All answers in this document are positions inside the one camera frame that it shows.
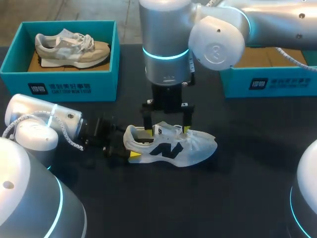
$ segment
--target teal shoe box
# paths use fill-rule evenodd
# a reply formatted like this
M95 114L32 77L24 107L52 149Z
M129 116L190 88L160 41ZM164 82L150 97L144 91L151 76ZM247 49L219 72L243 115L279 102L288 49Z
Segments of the teal shoe box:
M269 52L271 58L262 59L262 66L233 67L220 72L226 98L317 96L317 72L293 65L274 48L261 51L257 55L253 53L248 60L253 64L259 60L257 56ZM302 63L317 68L317 52L291 52Z
M35 36L57 35L64 28L110 44L109 71L28 72ZM115 101L119 59L115 21L22 22L3 61L0 77L11 95L20 93L50 102Z

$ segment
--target sneaker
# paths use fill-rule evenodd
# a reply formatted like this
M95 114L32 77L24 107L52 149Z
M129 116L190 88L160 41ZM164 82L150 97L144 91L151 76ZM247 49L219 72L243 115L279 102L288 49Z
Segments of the sneaker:
M66 29L56 36L37 34L35 48L42 67L71 65L90 68L103 62L110 54L109 45L94 41L90 35L72 33Z
M215 137L201 131L183 133L179 125L161 122L153 126L154 136L144 127L130 125L123 136L127 150L134 152L130 163L166 161L177 167L197 164L209 158L217 149Z

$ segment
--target gray floor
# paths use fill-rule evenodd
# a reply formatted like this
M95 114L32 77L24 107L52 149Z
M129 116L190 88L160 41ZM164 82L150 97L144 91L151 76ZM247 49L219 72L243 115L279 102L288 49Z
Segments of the gray floor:
M121 43L142 42L138 0L0 0L0 46L11 44L22 21L59 20L116 20Z

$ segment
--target white cable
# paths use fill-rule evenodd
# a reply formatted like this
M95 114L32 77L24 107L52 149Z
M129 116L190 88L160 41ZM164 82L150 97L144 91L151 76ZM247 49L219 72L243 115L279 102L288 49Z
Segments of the white cable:
M14 122L12 122L7 128L6 130L4 131L4 133L2 134L2 137L6 138L8 133L12 130L12 128L14 128L15 126L17 126L21 121L23 120L27 120L29 118L34 118L34 119L37 119L37 120L41 120L43 121L42 119L40 119L39 117L37 117L36 115L38 114L45 114L45 115L49 115L49 116L52 116L54 119L56 119L57 123L59 124L60 128L61 128L61 131L63 133L63 136L65 137L66 141L73 147L81 150L81 151L84 151L84 148L81 146L81 145L78 145L76 144L75 142L73 142L68 134L67 134L67 131L65 129L65 126L64 126L64 123L61 121L61 119L59 119L59 117L55 116L55 115L52 115L50 112L46 112L46 111L38 111L38 112L34 112L32 114L27 114L27 115L23 115L21 117L19 117L17 120L15 120Z
M283 55L285 58L287 58L289 61L291 61L293 64L297 65L300 68L309 70L309 71L313 71L313 72L317 72L317 68L314 67L310 67L308 65L305 65L303 63L300 63L299 61L297 61L296 59L292 58L291 56L289 56L284 50L282 50L279 47L276 47L277 51L281 53L281 55Z
M42 121L45 124L45 121L42 120L41 118L37 117L36 115L32 115L32 114L25 114L21 117L19 117L17 120L15 120L14 122L12 122L3 132L2 137L6 138L8 133L14 128L16 127L21 121L23 120L27 120L27 119L35 119L37 121Z
M63 133L63 136L65 137L66 141L73 147L81 150L81 151L84 151L84 147L82 147L81 145L79 144L76 144L75 142L73 142L68 134L67 134L67 131L66 131L66 128L64 126L64 123L61 121L61 119L59 119L59 117L55 116L55 115L52 115L52 113L50 112L46 112L46 111L37 111L37 112L34 112L32 114L45 114L45 115L49 115L49 116L53 116L53 118L57 121L57 123L59 124L60 128L61 128L61 132Z

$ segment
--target black n logo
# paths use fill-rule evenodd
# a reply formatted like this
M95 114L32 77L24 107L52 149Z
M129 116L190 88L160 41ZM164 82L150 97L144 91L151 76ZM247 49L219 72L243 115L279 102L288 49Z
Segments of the black n logo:
M184 149L180 143L177 143L175 148L171 151L172 145L169 143L161 143L159 144L151 153L150 155L159 155L162 153L163 157L167 157L170 159L175 159L176 156L182 152Z

